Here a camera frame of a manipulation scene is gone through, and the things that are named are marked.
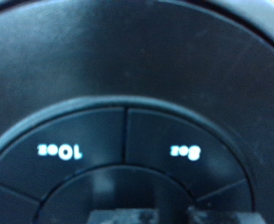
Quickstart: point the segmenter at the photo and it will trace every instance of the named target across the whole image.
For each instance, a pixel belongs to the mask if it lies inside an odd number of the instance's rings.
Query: black plastic surface
[[[159,223],[179,223],[191,204],[175,182],[147,169],[118,166],[83,174],[57,189],[38,212],[37,224],[86,224],[92,210],[155,208]]]
[[[124,119],[121,108],[98,109],[42,125],[25,134],[1,155],[0,182],[41,199],[77,172],[99,165],[121,163]],[[69,145],[73,156],[65,158],[57,152],[55,155],[40,156],[37,147],[41,144],[52,145],[52,150],[54,145],[58,148]],[[81,159],[75,158],[75,145],[82,153]]]
[[[246,179],[197,199],[201,210],[252,212],[252,195]]]
[[[194,124],[139,109],[129,110],[128,118],[126,162],[174,175],[195,198],[245,177],[232,153]],[[192,146],[199,147],[200,152],[192,155]],[[180,155],[176,147],[186,150]]]
[[[0,135],[50,105],[107,95],[170,102],[229,133],[254,208],[274,224],[267,41],[180,1],[40,1],[0,14]]]
[[[0,187],[0,224],[32,223],[39,202]]]

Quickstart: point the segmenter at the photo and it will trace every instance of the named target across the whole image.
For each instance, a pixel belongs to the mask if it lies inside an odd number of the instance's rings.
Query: control panel
[[[84,224],[93,210],[118,208],[157,209],[161,223],[179,223],[191,205],[252,211],[231,148],[192,118],[153,107],[61,112],[0,148],[0,207],[19,204],[0,223]]]

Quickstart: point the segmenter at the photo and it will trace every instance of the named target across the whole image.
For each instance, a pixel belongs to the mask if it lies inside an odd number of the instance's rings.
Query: button label
[[[38,156],[58,156],[63,161],[69,161],[74,158],[74,160],[80,160],[83,157],[82,152],[80,152],[79,145],[76,144],[74,147],[70,145],[63,144],[60,147],[55,144],[39,144],[37,146]]]
[[[190,161],[197,161],[200,159],[201,148],[199,146],[171,146],[172,157],[188,157]]]

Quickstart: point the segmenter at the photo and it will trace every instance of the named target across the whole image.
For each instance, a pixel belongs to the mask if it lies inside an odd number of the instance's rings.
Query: curved button panel
[[[0,156],[0,183],[41,199],[80,170],[122,162],[124,118],[122,108],[96,109],[34,129]]]
[[[216,138],[192,123],[142,109],[129,111],[126,162],[170,173],[195,198],[245,178]]]

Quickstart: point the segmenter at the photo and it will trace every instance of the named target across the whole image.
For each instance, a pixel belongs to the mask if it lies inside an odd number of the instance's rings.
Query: button
[[[127,136],[127,163],[173,175],[195,198],[245,178],[220,141],[183,119],[131,109]]]
[[[87,223],[91,211],[118,208],[155,208],[159,223],[181,223],[191,203],[184,189],[165,175],[138,167],[107,167],[75,177],[53,192],[36,223]]]
[[[201,210],[217,210],[219,212],[252,212],[252,197],[247,180],[243,179],[231,186],[198,198],[197,207]]]
[[[65,178],[122,162],[124,110],[97,109],[53,120],[0,156],[0,183],[37,199]]]
[[[0,224],[28,224],[34,220],[39,202],[0,187]]]

